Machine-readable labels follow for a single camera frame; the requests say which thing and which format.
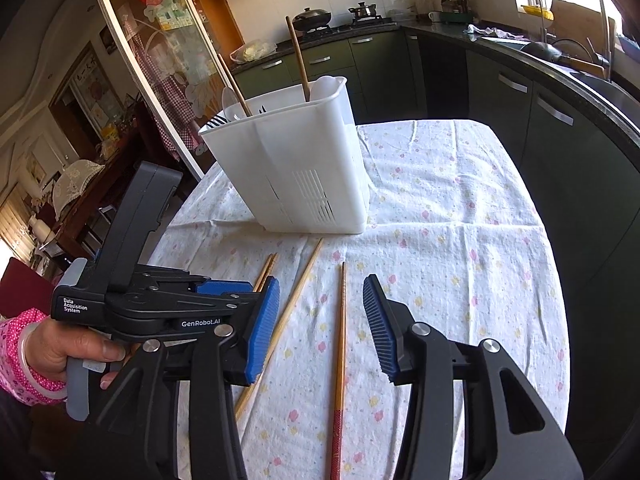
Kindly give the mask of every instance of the white plastic container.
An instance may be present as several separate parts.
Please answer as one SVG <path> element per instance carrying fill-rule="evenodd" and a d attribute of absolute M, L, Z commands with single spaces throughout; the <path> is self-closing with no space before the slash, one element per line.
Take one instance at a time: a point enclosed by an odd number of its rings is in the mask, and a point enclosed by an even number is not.
<path fill-rule="evenodd" d="M 347 80 L 334 79 L 327 97 L 308 103 L 302 85 L 249 99 L 252 117 L 202 134 L 268 231 L 358 234 L 366 227 L 368 177 Z M 228 112 L 244 117 L 239 104 Z"/>

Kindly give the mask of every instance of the red chair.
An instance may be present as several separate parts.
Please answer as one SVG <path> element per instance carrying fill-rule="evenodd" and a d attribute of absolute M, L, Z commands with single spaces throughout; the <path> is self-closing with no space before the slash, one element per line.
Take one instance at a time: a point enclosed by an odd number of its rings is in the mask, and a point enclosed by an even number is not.
<path fill-rule="evenodd" d="M 0 280 L 0 314 L 16 317 L 25 310 L 37 308 L 49 315 L 53 289 L 53 284 L 35 270 L 16 258 L 9 258 Z"/>

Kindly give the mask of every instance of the silver bolt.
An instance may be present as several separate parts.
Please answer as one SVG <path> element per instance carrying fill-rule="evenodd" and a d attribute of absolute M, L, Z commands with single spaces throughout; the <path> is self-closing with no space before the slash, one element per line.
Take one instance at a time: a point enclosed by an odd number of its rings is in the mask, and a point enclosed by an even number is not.
<path fill-rule="evenodd" d="M 158 341 L 158 339 L 147 339 L 144 344 L 142 345 L 142 349 L 145 352 L 155 352 L 156 350 L 158 350 L 160 348 L 160 345 L 162 343 Z"/>
<path fill-rule="evenodd" d="M 498 353 L 500 351 L 500 343 L 494 341 L 493 339 L 485 339 L 482 341 L 482 346 L 487 352 L 491 352 L 492 354 Z"/>
<path fill-rule="evenodd" d="M 415 335 L 429 335 L 431 333 L 431 327 L 421 321 L 414 323 L 411 330 Z"/>
<path fill-rule="evenodd" d="M 234 328 L 228 324 L 217 325 L 213 329 L 213 333 L 218 337 L 227 337 L 232 335 L 233 332 L 234 332 Z"/>

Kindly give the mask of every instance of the floral tablecloth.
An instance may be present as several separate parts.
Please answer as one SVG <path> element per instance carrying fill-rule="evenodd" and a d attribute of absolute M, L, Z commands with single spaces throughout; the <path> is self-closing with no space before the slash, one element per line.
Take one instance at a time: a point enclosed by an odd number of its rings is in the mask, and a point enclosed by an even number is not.
<path fill-rule="evenodd" d="M 375 273 L 389 298 L 452 340 L 505 347 L 564 428 L 569 348 L 551 247 L 518 171 L 494 133 L 473 121 L 403 121 L 358 128 L 370 213 L 357 236 L 325 237 L 311 278 L 262 384 L 238 422 L 251 480 L 320 480 L 332 420 L 339 264 L 348 272 L 343 478 L 387 479 L 409 399 L 380 371 L 362 306 Z M 318 241 L 265 232 L 215 165 L 184 203 L 150 264 L 253 282 L 269 253 L 282 305 Z M 186 392 L 180 477 L 188 478 Z M 464 417 L 456 391 L 452 478 L 462 475 Z"/>

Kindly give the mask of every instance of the bracelet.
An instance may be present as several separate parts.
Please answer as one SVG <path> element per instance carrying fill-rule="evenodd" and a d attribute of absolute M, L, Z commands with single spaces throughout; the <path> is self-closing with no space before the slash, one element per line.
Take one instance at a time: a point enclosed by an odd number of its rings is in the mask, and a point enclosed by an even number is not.
<path fill-rule="evenodd" d="M 20 332 L 20 337 L 18 338 L 18 362 L 20 363 L 20 368 L 22 369 L 22 372 L 24 373 L 24 376 L 26 377 L 26 379 L 29 381 L 29 384 L 31 386 L 33 386 L 34 389 L 41 396 L 46 397 L 47 399 L 53 399 L 53 400 L 65 399 L 65 397 L 66 397 L 66 386 L 64 388 L 62 388 L 61 390 L 58 390 L 56 392 L 52 392 L 51 390 L 47 390 L 46 388 L 44 388 L 35 379 L 35 377 L 33 377 L 33 374 L 31 373 L 31 369 L 29 368 L 29 365 L 27 364 L 27 359 L 26 359 L 26 357 L 24 355 L 24 348 L 26 346 L 27 339 L 31 335 L 31 332 L 33 332 L 38 325 L 39 325 L 39 322 L 29 323 Z"/>

